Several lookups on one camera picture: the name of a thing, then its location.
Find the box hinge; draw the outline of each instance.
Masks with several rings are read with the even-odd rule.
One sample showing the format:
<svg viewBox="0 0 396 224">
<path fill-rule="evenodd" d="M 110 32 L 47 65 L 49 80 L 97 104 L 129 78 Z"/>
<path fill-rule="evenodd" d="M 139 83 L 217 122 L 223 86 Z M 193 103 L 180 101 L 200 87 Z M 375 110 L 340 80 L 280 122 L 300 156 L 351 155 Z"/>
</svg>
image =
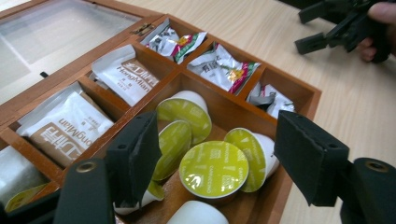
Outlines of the box hinge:
<svg viewBox="0 0 396 224">
<path fill-rule="evenodd" d="M 154 29 L 154 25 L 152 25 L 151 23 L 143 23 L 143 25 L 141 25 L 137 29 L 134 29 L 131 33 L 134 35 L 142 36 L 152 29 Z"/>
</svg>

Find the yellow-green capsule lid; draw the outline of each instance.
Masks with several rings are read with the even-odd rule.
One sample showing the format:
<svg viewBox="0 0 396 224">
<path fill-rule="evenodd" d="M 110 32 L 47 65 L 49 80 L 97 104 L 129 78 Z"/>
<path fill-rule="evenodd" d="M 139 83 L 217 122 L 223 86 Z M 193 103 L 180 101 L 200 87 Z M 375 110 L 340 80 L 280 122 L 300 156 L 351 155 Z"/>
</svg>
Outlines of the yellow-green capsule lid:
<svg viewBox="0 0 396 224">
<path fill-rule="evenodd" d="M 164 180 L 180 165 L 180 161 L 191 144 L 191 126 L 187 121 L 176 120 L 168 124 L 159 134 L 160 150 L 163 154 L 155 166 L 151 179 Z"/>
<path fill-rule="evenodd" d="M 248 177 L 248 169 L 248 160 L 238 147 L 223 141 L 209 141 L 186 153 L 179 172 L 188 191 L 202 198 L 216 199 L 239 190 Z"/>
<path fill-rule="evenodd" d="M 206 111 L 196 103 L 178 98 L 169 98 L 157 105 L 158 119 L 185 120 L 191 126 L 192 143 L 204 141 L 212 130 L 212 121 Z"/>
<path fill-rule="evenodd" d="M 236 128 L 225 135 L 224 141 L 239 147 L 247 157 L 249 173 L 247 181 L 241 190 L 244 192 L 258 190 L 263 185 L 266 177 L 264 152 L 258 139 L 251 131 L 244 128 Z"/>
<path fill-rule="evenodd" d="M 163 187 L 155 181 L 150 181 L 148 185 L 148 192 L 150 192 L 158 201 L 162 201 L 165 197 L 165 191 Z"/>
</svg>

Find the table surface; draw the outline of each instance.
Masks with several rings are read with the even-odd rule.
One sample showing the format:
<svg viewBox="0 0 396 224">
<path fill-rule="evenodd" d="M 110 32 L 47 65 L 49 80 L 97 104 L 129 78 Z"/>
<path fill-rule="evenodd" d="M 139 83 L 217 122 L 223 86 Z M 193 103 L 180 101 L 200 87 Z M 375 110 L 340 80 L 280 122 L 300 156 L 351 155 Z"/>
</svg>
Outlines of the table surface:
<svg viewBox="0 0 396 224">
<path fill-rule="evenodd" d="M 119 1 L 174 15 L 317 87 L 322 95 L 314 122 L 350 147 L 349 160 L 368 157 L 396 166 L 394 57 L 365 63 L 342 47 L 299 55 L 295 40 L 327 33 L 334 24 L 317 19 L 302 25 L 297 8 L 276 0 Z M 309 207 L 293 186 L 281 223 L 341 223 L 341 203 Z"/>
</svg>

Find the wooden box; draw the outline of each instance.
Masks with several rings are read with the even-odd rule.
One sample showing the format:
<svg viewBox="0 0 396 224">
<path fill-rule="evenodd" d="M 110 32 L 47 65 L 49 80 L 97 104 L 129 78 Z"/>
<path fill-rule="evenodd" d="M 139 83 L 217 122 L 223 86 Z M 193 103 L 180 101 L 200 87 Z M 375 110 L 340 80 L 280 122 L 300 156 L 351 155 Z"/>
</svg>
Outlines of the wooden box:
<svg viewBox="0 0 396 224">
<path fill-rule="evenodd" d="M 0 16 L 3 20 L 7 19 L 9 15 L 33 7 L 40 2 L 45 1 L 31 1 L 8 10 Z M 76 81 L 115 121 L 114 126 L 95 141 L 76 161 L 92 157 L 103 158 L 112 139 L 131 119 L 142 112 L 155 109 L 160 101 L 182 90 L 196 91 L 205 98 L 208 113 L 213 122 L 212 132 L 206 140 L 222 140 L 228 131 L 236 127 L 245 127 L 254 133 L 262 133 L 275 140 L 276 119 L 246 102 L 248 94 L 258 82 L 262 85 L 271 84 L 290 98 L 294 102 L 296 112 L 310 119 L 315 116 L 320 97 L 319 90 L 273 67 L 271 64 L 263 62 L 259 58 L 231 46 L 212 34 L 207 34 L 204 43 L 190 54 L 183 63 L 177 64 L 141 45 L 140 41 L 145 35 L 135 34 L 134 30 L 144 23 L 156 27 L 165 19 L 170 20 L 171 27 L 180 36 L 195 34 L 202 32 L 202 30 L 172 15 L 163 15 L 140 7 L 102 0 L 92 1 L 92 3 L 133 14 L 140 17 L 141 20 L 0 105 L 1 148 L 13 146 L 50 180 L 49 184 L 35 196 L 36 199 L 62 187 L 67 167 L 64 169 L 58 166 L 28 140 L 18 136 L 16 134 L 16 129 L 19 126 L 18 119 L 53 93 Z M 218 42 L 224 46 L 239 62 L 261 63 L 261 66 L 252 74 L 238 94 L 228 93 L 187 69 L 188 62 L 208 50 L 213 42 Z M 137 60 L 160 80 L 152 91 L 132 107 L 128 106 L 112 91 L 103 89 L 89 79 L 93 61 L 113 49 L 128 44 L 134 47 Z M 218 209 L 228 218 L 230 223 L 277 223 L 281 219 L 291 184 L 289 176 L 280 166 L 260 190 L 253 193 L 238 192 L 230 203 L 219 206 Z M 120 217 L 120 219 L 132 223 L 165 223 L 184 202 L 195 199 L 192 194 L 184 189 L 177 172 L 164 183 L 163 188 L 165 198 L 162 202 L 151 203 L 145 206 L 142 211 L 134 212 L 127 217 Z"/>
</svg>

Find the tea bag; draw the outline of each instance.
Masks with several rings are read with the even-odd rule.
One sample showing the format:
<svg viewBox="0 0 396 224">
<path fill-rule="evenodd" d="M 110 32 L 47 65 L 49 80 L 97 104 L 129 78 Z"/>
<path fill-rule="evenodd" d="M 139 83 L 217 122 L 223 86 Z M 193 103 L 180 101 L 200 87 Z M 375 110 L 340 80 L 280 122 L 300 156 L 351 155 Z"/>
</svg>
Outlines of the tea bag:
<svg viewBox="0 0 396 224">
<path fill-rule="evenodd" d="M 52 95 L 19 120 L 17 134 L 68 166 L 113 125 L 83 93 L 76 82 Z"/>
<path fill-rule="evenodd" d="M 92 63 L 92 71 L 100 82 L 105 83 L 130 106 L 139 102 L 159 82 L 135 58 L 131 45 L 99 58 Z"/>
</svg>

